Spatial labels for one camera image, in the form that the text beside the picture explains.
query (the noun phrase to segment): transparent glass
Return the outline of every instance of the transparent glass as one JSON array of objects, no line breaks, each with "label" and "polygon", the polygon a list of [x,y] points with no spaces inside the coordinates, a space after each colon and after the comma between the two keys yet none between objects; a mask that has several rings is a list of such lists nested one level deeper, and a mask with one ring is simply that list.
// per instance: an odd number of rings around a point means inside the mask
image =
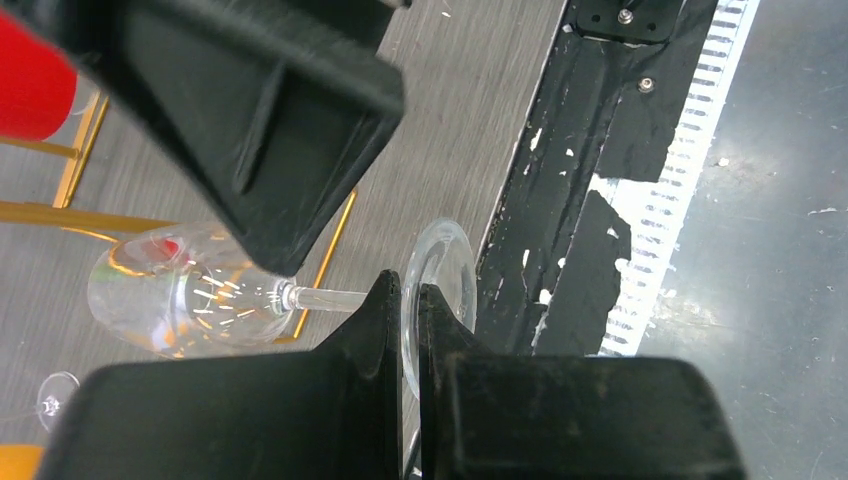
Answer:
[{"label": "transparent glass", "polygon": [[[401,344],[406,378],[418,393],[418,291],[441,288],[474,329],[474,254],[459,225],[439,219],[419,237],[404,281]],[[269,344],[294,312],[354,312],[365,293],[298,286],[257,268],[214,222],[146,232],[101,255],[88,283],[94,317],[119,337],[170,358],[244,353]]]},{"label": "transparent glass", "polygon": [[68,400],[78,388],[79,380],[73,374],[68,372],[51,374],[41,383],[32,409],[17,415],[0,417],[0,423],[36,416],[44,429],[49,432],[59,421],[62,408],[67,405]]}]

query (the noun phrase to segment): gray table surface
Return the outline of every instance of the gray table surface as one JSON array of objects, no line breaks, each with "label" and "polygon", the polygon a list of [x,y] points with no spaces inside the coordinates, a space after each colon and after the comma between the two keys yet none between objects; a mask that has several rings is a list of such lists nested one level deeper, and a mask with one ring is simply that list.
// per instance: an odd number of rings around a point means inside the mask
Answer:
[{"label": "gray table surface", "polygon": [[[563,5],[420,0],[396,14],[381,54],[404,71],[407,115],[360,184],[328,287],[364,290],[381,269],[402,274],[419,231],[440,216],[456,219],[479,244]],[[61,160],[0,149],[0,196],[49,203],[61,169]],[[116,110],[73,206],[180,222],[212,218],[162,153]],[[314,277],[332,225],[301,282]],[[110,363],[155,360],[112,338],[88,311],[86,280],[106,245],[55,229],[0,225],[0,418],[31,407],[54,371],[84,377]],[[312,315],[301,341],[289,348],[311,348],[340,321]],[[409,411],[409,395],[405,400]],[[46,440],[35,418],[0,420],[0,443]]]}]

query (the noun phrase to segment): gray floor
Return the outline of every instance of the gray floor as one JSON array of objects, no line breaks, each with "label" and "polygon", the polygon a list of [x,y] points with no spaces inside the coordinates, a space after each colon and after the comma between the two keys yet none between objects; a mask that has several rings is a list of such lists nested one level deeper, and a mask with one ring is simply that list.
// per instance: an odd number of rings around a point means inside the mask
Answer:
[{"label": "gray floor", "polygon": [[[403,272],[419,230],[439,216],[457,219],[479,244],[563,4],[422,0],[396,15],[382,53],[405,72],[408,113],[360,185],[327,286],[366,289],[383,268]],[[4,200],[49,203],[61,162],[3,149],[0,172]],[[73,206],[180,222],[211,217],[156,147],[116,111]],[[326,233],[301,281],[314,276]],[[86,279],[105,247],[58,230],[0,225],[0,417],[31,407],[53,371],[85,376],[113,362],[155,360],[111,338],[88,312]],[[339,321],[312,316],[294,348],[310,348]],[[0,420],[0,443],[43,444],[46,438],[34,418]]]},{"label": "gray floor", "polygon": [[750,478],[848,476],[846,18],[760,4],[639,350],[702,369]]}]

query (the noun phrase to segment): black plastic bracket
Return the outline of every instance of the black plastic bracket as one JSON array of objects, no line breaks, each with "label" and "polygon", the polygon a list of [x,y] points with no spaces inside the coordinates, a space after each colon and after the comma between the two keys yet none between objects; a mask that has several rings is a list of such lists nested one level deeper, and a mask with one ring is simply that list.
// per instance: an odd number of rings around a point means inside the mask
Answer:
[{"label": "black plastic bracket", "polygon": [[579,7],[581,35],[631,44],[669,40],[684,0],[595,0]]},{"label": "black plastic bracket", "polygon": [[[39,480],[397,480],[400,282],[311,352],[105,367],[64,410]],[[495,355],[436,287],[419,302],[424,478],[744,478],[683,362]]]},{"label": "black plastic bracket", "polygon": [[103,88],[253,261],[291,276],[388,143],[377,0],[0,0]]}]

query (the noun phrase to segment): glass base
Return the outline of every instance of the glass base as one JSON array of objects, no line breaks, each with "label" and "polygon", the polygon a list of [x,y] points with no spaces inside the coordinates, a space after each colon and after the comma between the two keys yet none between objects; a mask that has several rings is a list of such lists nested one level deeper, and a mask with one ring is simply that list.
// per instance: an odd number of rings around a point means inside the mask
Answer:
[{"label": "glass base", "polygon": [[36,408],[38,420],[41,421],[45,430],[49,432],[53,429],[59,420],[62,408],[67,405],[77,388],[79,388],[79,380],[68,372],[57,372],[44,380],[41,388],[38,389]]},{"label": "glass base", "polygon": [[401,358],[409,388],[418,398],[418,297],[422,284],[439,287],[454,316],[470,331],[477,319],[475,256],[456,222],[440,218],[418,237],[403,282]]}]

